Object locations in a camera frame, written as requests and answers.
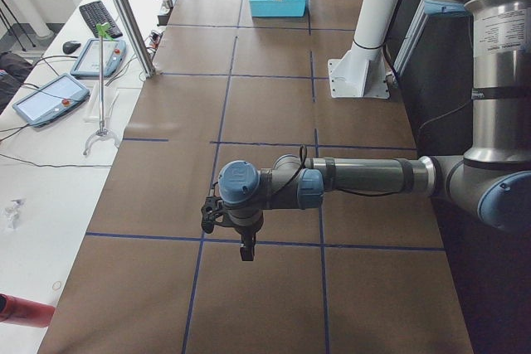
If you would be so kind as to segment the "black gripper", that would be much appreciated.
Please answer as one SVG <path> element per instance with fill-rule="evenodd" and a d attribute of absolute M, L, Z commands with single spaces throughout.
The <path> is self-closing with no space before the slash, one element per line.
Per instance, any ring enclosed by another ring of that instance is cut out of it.
<path fill-rule="evenodd" d="M 244 262 L 250 262 L 254 260 L 254 245 L 256 244 L 256 232 L 253 230 L 242 230 L 240 256 Z"/>

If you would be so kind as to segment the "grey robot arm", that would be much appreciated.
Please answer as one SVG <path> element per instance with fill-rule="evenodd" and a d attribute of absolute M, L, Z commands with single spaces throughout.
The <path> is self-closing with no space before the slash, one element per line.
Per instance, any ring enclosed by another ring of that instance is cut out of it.
<path fill-rule="evenodd" d="M 327 72 L 284 77 L 241 74 L 231 83 L 225 153 L 241 154 L 260 139 L 299 152 L 257 169 L 240 159 L 219 172 L 202 208 L 202 228 L 230 227 L 240 254 L 255 258 L 266 211 L 318 209 L 330 218 L 323 250 L 353 246 L 353 227 L 382 238 L 397 234 L 428 197 L 447 201 L 504 233 L 530 230 L 529 0 L 427 0 L 438 12 L 471 12 L 477 75 L 472 148 L 462 155 L 412 158 L 416 140 L 385 77 L 387 30 L 398 0 L 359 0 L 351 49 Z"/>

